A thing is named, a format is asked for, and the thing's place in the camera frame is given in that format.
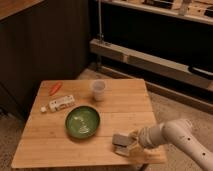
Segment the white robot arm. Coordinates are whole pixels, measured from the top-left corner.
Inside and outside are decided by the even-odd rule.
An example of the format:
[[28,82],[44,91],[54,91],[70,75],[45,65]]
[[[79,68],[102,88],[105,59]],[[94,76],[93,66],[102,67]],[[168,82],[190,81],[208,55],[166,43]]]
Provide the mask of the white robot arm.
[[134,148],[155,149],[164,144],[173,144],[188,155],[204,171],[213,171],[213,152],[203,146],[192,134],[192,123],[187,119],[162,122],[143,127],[129,134],[114,134],[112,144],[115,152],[130,156]]

